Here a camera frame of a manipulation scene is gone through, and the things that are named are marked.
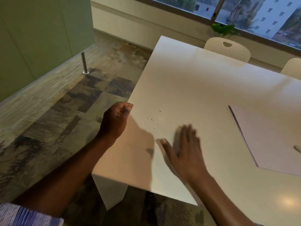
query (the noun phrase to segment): green partition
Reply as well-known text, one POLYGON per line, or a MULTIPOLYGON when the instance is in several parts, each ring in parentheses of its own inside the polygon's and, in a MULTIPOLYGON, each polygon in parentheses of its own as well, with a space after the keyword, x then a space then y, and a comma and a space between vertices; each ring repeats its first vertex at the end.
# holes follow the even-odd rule
POLYGON ((1 19, 0 67, 0 102, 34 80, 1 19))
POLYGON ((94 44, 90 0, 59 0, 72 55, 94 44))
POLYGON ((0 0, 0 16, 36 79, 72 57, 58 0, 0 0))

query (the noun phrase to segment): window glass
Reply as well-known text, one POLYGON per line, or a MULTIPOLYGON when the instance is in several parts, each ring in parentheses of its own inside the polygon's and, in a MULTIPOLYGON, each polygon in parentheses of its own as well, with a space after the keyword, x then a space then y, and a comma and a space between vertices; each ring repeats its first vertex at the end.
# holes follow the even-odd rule
POLYGON ((156 0, 211 19, 220 0, 156 0))
POLYGON ((225 0, 216 21, 301 49, 301 0, 225 0))

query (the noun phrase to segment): white chair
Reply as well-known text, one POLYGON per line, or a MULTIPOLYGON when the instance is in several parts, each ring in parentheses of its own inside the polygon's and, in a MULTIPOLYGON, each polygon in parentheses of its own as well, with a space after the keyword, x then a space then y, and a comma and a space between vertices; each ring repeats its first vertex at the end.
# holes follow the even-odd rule
POLYGON ((301 80, 301 59, 290 59, 282 69, 281 74, 301 80))
POLYGON ((251 57, 250 51, 243 45, 220 37, 213 37, 207 40, 204 49, 243 61, 245 63, 247 63, 251 57))

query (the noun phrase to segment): floor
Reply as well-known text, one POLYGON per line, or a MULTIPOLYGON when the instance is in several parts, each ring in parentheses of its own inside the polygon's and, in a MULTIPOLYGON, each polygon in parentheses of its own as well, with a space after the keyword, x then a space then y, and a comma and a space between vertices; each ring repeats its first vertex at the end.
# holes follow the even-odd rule
MULTIPOLYGON (((130 97, 151 51, 95 31, 87 51, 0 105, 0 202, 15 197, 80 150, 103 113, 130 97)), ((204 206, 129 187, 106 211, 89 176, 63 214, 66 225, 215 225, 204 206)))

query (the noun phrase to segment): white table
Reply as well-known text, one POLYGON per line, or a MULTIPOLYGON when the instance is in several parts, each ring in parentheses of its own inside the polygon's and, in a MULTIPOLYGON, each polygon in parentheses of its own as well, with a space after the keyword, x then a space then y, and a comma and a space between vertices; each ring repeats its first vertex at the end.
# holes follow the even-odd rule
POLYGON ((267 226, 301 225, 301 177, 257 168, 228 108, 255 108, 301 145, 301 81, 162 36, 129 102, 126 130, 92 172, 107 209, 128 185, 197 204, 156 143, 191 123, 210 174, 239 209, 267 226))

